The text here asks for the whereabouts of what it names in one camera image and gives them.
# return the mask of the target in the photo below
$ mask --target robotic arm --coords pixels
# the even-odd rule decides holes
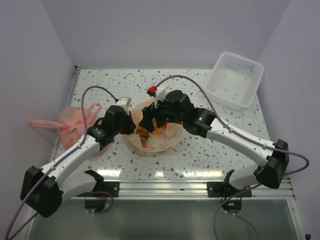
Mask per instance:
[[[244,169],[229,171],[224,181],[215,187],[221,196],[230,197],[242,189],[258,183],[272,189],[279,188],[289,164],[289,155],[267,149],[266,146],[288,150],[288,144],[285,141],[279,140],[275,143],[261,139],[229,123],[227,125],[230,130],[228,130],[212,111],[194,107],[189,97],[181,90],[174,90],[166,95],[164,88],[157,89],[152,86],[147,93],[155,97],[155,102],[142,110],[143,118],[139,123],[140,127],[152,133],[155,130],[153,119],[158,127],[162,127],[167,122],[180,124],[190,134],[225,144],[255,162]],[[233,131],[262,143],[263,147],[240,138]]]
[[[109,107],[101,124],[97,121],[88,128],[84,144],[80,146],[83,138],[69,148],[63,155],[40,169],[32,166],[24,175],[20,199],[23,200],[38,180],[49,170],[52,171],[35,189],[26,203],[43,217],[51,216],[61,205],[74,196],[84,192],[101,191],[104,178],[98,173],[88,170],[73,185],[64,184],[66,178],[79,167],[86,159],[97,154],[106,145],[113,142],[118,134],[132,134],[136,125],[132,121],[129,111],[131,99],[121,98],[115,105]],[[64,156],[69,155],[61,164],[54,166]]]

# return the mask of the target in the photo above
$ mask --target terrazzo surface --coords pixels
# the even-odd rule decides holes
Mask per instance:
[[[211,70],[205,69],[87,69],[81,70],[72,97],[71,106],[80,107],[84,90],[92,85],[108,88],[117,98],[132,98],[131,109],[146,101],[148,86],[170,75],[185,75],[204,87]],[[195,107],[208,108],[202,93],[187,80],[174,78],[163,84],[168,91],[180,89],[188,94]],[[99,115],[114,103],[100,89],[91,89],[85,96],[84,106],[100,103]],[[269,139],[258,97],[252,105],[242,110],[232,110],[214,103],[218,114],[232,125],[259,138]],[[65,149],[59,145],[55,158]],[[184,131],[181,141],[172,150],[150,156],[141,156],[128,148],[120,135],[109,150],[93,156],[78,167],[70,177],[92,169],[109,180],[223,180],[231,169],[241,169],[253,164],[241,153],[217,141],[203,139]]]

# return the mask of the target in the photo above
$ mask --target gray floor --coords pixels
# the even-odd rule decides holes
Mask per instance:
[[[49,218],[38,217],[31,240],[212,240],[216,200],[116,200],[104,214],[85,213],[84,200],[70,200]],[[296,240],[285,200],[247,200],[240,212],[261,240]],[[251,227],[221,212],[220,240],[256,240]]]

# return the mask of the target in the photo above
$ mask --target white plastic bin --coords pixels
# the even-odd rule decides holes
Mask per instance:
[[[224,52],[216,62],[204,90],[212,101],[234,110],[251,105],[264,66],[248,58]]]

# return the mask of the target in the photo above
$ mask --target red cap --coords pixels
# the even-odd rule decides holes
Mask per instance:
[[[149,88],[149,92],[150,92],[151,94],[155,94],[156,91],[157,91],[157,87],[156,87],[156,86],[151,86],[151,87]]]

